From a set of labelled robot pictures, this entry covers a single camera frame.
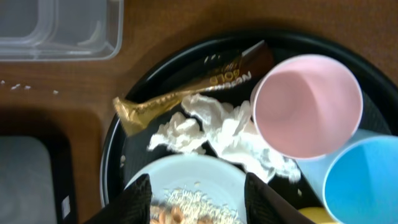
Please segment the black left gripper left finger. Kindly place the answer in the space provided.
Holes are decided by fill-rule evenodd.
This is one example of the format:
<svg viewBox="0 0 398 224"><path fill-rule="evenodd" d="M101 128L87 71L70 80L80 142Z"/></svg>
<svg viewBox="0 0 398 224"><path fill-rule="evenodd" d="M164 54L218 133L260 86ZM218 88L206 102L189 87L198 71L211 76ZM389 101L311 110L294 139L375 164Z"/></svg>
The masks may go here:
<svg viewBox="0 0 398 224"><path fill-rule="evenodd" d="M86 224L149 224L151 200L150 176L142 174Z"/></svg>

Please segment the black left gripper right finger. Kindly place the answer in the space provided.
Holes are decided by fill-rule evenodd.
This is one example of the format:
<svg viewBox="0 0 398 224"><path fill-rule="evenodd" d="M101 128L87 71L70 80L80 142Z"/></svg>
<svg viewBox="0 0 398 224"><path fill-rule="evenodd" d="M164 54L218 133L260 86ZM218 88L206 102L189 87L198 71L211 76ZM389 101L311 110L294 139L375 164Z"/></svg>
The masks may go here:
<svg viewBox="0 0 398 224"><path fill-rule="evenodd" d="M308 224L308 218L253 173L246 174L244 203L247 224Z"/></svg>

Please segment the white tissue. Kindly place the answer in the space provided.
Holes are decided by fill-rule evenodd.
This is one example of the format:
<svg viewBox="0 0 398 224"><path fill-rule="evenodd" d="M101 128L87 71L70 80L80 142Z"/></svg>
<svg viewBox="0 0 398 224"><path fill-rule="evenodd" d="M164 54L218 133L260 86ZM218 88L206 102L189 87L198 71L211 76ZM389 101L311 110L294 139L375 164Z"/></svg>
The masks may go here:
<svg viewBox="0 0 398 224"><path fill-rule="evenodd" d="M229 103L200 94L186 96L183 113L175 113L152 135L148 150L166 146L183 154L204 154L209 143L220 159L242 165L246 172L256 174L263 182L275 176L296 183L301 171L293 159L284 157L263 141L251 121L251 105L244 101L234 107Z"/></svg>

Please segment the light blue plastic cup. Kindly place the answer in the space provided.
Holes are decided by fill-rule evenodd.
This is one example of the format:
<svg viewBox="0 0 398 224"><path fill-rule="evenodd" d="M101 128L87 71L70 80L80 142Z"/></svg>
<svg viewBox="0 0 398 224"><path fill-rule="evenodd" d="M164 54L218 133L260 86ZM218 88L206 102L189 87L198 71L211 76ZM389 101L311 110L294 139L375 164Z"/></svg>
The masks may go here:
<svg viewBox="0 0 398 224"><path fill-rule="evenodd" d="M339 150L297 161L340 223L397 223L397 136L359 129Z"/></svg>

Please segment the pink plastic cup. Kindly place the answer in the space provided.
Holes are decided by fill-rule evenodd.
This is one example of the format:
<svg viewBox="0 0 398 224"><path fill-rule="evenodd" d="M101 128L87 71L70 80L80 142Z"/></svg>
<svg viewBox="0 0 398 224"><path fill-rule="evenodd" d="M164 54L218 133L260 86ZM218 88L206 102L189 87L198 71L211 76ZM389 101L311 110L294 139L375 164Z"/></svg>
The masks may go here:
<svg viewBox="0 0 398 224"><path fill-rule="evenodd" d="M250 103L261 138L292 159L337 151L359 128L364 108L353 72L317 54L278 63L256 84Z"/></svg>

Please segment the gold coffee sachet wrapper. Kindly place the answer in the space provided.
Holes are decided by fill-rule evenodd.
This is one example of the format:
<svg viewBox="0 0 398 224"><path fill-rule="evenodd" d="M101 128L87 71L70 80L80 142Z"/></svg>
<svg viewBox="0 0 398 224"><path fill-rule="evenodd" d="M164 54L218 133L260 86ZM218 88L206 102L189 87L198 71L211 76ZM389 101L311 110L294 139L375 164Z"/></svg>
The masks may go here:
<svg viewBox="0 0 398 224"><path fill-rule="evenodd" d="M192 81L175 91L156 96L144 103L133 103L117 97L113 100L114 109L125 133L131 136L146 129L152 120L177 106L184 97L236 88L262 77L273 64L272 51L262 40L231 62L210 70L203 78Z"/></svg>

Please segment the clear plastic waste container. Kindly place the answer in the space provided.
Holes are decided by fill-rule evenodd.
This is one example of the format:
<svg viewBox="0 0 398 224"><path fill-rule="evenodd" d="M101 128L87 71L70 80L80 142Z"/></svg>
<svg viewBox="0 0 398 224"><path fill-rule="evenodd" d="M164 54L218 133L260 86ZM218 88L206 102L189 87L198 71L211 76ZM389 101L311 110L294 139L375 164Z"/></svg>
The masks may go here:
<svg viewBox="0 0 398 224"><path fill-rule="evenodd" d="M124 0L1 0L1 61L111 59L123 17Z"/></svg>

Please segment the grey plate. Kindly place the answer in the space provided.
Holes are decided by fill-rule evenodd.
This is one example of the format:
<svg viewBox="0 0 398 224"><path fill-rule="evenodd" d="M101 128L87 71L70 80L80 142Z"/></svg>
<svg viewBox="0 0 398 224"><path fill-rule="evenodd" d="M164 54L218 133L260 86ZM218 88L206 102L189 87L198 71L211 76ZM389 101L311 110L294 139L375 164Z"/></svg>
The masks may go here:
<svg viewBox="0 0 398 224"><path fill-rule="evenodd" d="M152 197L163 199L163 189L183 188L206 193L217 205L229 205L246 223L246 175L232 164L205 155L173 155L158 159L138 171L127 183L149 174Z"/></svg>

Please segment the yellow plastic bowl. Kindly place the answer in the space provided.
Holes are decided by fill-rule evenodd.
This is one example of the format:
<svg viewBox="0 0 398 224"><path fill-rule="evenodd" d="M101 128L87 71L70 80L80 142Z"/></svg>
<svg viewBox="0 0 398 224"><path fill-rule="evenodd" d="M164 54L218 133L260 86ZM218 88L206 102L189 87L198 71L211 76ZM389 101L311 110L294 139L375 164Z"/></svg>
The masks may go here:
<svg viewBox="0 0 398 224"><path fill-rule="evenodd" d="M339 222L332 219L329 213L321 207L302 208L299 212L317 224L339 224Z"/></svg>

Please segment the round black serving tray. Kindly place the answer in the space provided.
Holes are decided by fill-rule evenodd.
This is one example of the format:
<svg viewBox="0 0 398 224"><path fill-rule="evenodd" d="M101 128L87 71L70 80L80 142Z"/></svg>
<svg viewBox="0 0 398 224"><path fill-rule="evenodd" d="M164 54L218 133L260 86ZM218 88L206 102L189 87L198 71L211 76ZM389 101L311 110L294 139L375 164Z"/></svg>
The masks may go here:
<svg viewBox="0 0 398 224"><path fill-rule="evenodd" d="M202 78L243 50L264 41L275 63L302 54L321 54L339 60L356 76L364 94L364 114L360 127L383 134L397 134L397 87L371 62L336 42L292 30L240 30L217 35L188 46L149 70L129 91L129 101L142 103ZM124 190L127 182L149 163L166 157L159 147L146 149L158 126L171 112L156 118L149 127L128 137L118 117L114 117L104 142L100 171L101 202L107 205Z"/></svg>

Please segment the black rectangular bin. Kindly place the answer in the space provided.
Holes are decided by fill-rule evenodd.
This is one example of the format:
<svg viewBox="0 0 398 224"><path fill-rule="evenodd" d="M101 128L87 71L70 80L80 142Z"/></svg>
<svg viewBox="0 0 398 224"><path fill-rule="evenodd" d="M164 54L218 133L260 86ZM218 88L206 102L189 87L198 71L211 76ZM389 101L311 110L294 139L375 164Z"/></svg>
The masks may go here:
<svg viewBox="0 0 398 224"><path fill-rule="evenodd" d="M1 223L77 223L67 140L1 136Z"/></svg>

